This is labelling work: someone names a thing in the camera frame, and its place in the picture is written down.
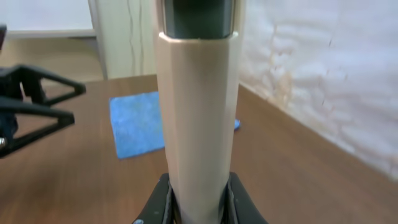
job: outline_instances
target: tabletop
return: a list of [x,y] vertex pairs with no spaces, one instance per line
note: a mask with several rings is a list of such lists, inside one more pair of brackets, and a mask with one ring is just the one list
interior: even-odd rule
[[[109,99],[156,90],[154,75],[95,82],[57,106],[74,126],[0,160],[0,223],[131,223],[167,161],[164,150],[116,157]],[[231,170],[269,223],[398,223],[387,177],[241,86],[236,117]],[[18,120],[22,133],[51,122]]]

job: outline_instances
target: wooden table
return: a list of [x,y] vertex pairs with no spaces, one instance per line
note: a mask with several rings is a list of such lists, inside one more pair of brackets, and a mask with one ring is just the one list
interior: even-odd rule
[[[108,102],[156,89],[155,76],[90,83],[62,103],[76,125],[0,161],[0,223],[131,223],[167,161],[164,151],[117,159]],[[231,170],[271,224],[398,223],[397,184],[242,87],[236,116]]]

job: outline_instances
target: blue towel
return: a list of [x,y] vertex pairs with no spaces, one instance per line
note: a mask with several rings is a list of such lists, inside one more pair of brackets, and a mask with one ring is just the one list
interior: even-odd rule
[[119,159],[164,148],[159,92],[111,98],[109,107]]

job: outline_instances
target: blue object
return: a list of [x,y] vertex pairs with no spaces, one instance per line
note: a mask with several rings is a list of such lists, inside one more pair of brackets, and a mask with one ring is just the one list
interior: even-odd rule
[[111,98],[109,107],[119,159],[164,148],[159,92]]

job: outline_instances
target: metal bolt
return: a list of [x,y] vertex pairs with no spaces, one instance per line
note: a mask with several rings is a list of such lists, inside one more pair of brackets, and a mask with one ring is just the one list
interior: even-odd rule
[[136,220],[134,223],[132,223],[132,224],[144,224],[144,221],[143,220]]
[[0,138],[0,149],[4,148],[7,146],[7,139],[6,138]]

